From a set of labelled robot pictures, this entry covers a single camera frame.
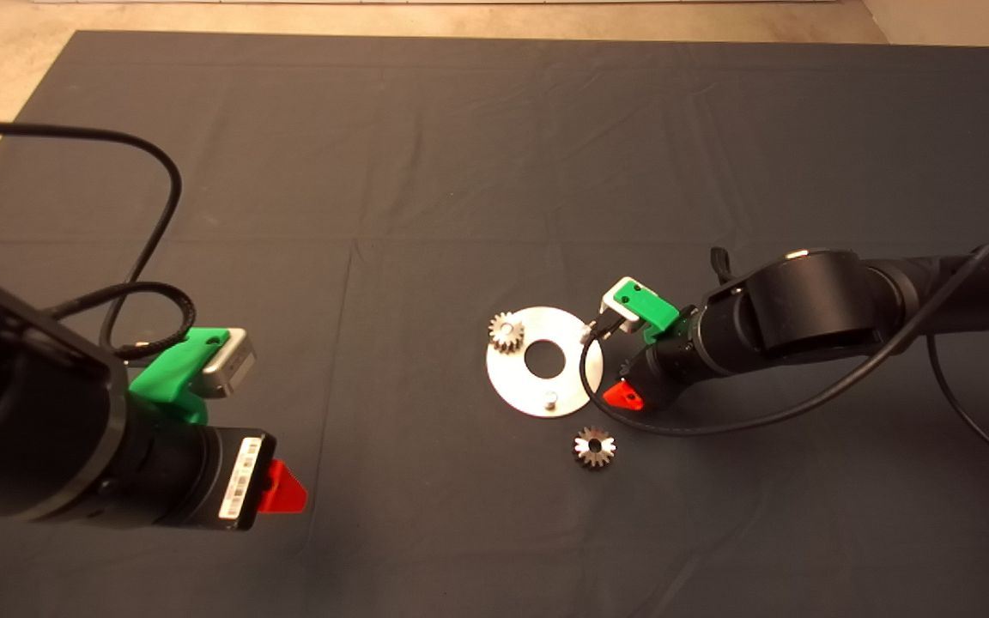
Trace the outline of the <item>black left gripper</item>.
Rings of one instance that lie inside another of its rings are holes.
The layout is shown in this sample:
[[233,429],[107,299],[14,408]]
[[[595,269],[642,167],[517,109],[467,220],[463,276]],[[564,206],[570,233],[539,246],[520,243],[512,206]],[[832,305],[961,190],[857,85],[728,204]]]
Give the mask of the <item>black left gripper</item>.
[[298,515],[307,491],[258,427],[164,427],[121,495],[123,527],[244,531],[258,513]]

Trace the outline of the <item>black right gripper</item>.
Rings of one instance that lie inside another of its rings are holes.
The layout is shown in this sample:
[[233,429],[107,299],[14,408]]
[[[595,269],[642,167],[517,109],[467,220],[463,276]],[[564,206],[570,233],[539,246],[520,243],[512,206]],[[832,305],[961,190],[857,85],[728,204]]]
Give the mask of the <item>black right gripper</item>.
[[670,328],[624,361],[604,401],[616,409],[660,411],[691,385],[725,377],[727,371],[702,351],[700,320],[699,309],[682,309]]

